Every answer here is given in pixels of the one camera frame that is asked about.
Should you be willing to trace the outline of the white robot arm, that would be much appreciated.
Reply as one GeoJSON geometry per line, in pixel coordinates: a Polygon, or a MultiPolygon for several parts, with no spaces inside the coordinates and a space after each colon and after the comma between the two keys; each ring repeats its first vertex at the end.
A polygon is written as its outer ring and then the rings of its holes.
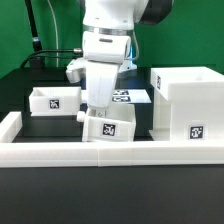
{"type": "Polygon", "coordinates": [[[136,24],[156,25],[174,0],[77,0],[84,9],[82,56],[66,69],[70,82],[86,79],[87,105],[105,116],[121,65],[130,59],[136,24]]]}

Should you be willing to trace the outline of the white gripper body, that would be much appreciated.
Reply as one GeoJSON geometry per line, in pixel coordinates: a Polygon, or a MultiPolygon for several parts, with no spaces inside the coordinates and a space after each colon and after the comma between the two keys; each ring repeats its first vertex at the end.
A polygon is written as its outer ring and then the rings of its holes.
{"type": "Polygon", "coordinates": [[[111,103],[120,65],[86,59],[73,59],[66,68],[70,83],[86,77],[87,105],[91,109],[107,109],[111,103]]]}

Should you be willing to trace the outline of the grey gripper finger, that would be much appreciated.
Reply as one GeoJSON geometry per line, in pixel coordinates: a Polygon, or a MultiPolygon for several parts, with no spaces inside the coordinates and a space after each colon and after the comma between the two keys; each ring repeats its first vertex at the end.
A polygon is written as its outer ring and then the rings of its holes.
{"type": "Polygon", "coordinates": [[[107,111],[104,109],[98,109],[97,116],[100,118],[105,118],[107,116],[107,111]]]}

